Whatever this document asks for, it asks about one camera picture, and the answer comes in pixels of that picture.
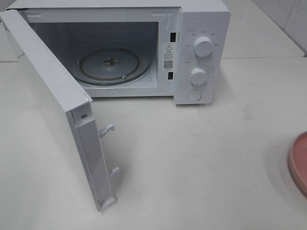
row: warning label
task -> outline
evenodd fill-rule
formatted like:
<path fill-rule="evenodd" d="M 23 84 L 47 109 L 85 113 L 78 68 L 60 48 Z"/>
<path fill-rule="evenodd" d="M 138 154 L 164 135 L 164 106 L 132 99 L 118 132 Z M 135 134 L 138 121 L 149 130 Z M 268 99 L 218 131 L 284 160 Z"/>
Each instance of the warning label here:
<path fill-rule="evenodd" d="M 162 52 L 160 55 L 161 66 L 164 70 L 174 70 L 177 58 L 177 44 L 176 43 L 162 43 Z"/>

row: timer knob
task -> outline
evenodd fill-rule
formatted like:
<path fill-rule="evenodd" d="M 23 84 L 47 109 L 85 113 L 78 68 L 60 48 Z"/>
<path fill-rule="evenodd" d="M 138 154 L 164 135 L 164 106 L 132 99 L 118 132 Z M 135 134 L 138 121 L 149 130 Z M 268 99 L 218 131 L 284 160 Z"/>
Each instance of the timer knob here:
<path fill-rule="evenodd" d="M 212 39 L 208 36 L 201 36 L 194 42 L 194 52 L 199 57 L 205 57 L 211 54 L 213 50 Z"/>
<path fill-rule="evenodd" d="M 207 80 L 207 71 L 203 68 L 195 68 L 191 71 L 190 81 L 193 85 L 202 85 Z"/>

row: microwave door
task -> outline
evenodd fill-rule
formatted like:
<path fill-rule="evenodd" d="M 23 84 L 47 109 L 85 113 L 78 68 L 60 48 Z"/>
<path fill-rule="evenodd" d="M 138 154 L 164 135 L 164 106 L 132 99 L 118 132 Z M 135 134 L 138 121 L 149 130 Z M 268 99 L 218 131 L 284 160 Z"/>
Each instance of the microwave door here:
<path fill-rule="evenodd" d="M 92 99 L 18 11 L 1 12 L 0 18 L 42 117 L 99 211 L 115 201 L 100 143 L 114 127 L 97 130 Z"/>

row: microwave oven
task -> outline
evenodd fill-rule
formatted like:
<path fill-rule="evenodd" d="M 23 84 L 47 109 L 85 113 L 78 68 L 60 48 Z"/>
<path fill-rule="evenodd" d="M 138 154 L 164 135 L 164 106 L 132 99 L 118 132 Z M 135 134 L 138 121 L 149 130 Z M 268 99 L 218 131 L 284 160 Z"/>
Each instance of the microwave oven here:
<path fill-rule="evenodd" d="M 39 109 L 100 210 L 115 201 L 118 168 L 106 169 L 99 139 L 114 126 L 97 129 L 92 98 L 210 103 L 230 13 L 221 0 L 17 0 L 0 18 Z"/>

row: table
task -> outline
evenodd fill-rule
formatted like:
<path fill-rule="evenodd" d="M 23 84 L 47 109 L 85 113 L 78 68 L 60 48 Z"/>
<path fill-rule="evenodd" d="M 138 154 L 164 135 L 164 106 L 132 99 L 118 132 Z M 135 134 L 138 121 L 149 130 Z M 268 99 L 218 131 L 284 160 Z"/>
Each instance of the table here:
<path fill-rule="evenodd" d="M 231 19 L 222 58 L 303 57 L 304 52 L 252 1 L 224 0 Z M 16 61 L 0 25 L 0 62 Z"/>
<path fill-rule="evenodd" d="M 305 230 L 287 168 L 307 129 L 307 59 L 223 59 L 210 105 L 95 99 L 118 202 L 95 210 L 36 109 L 18 63 L 0 63 L 0 229 Z"/>

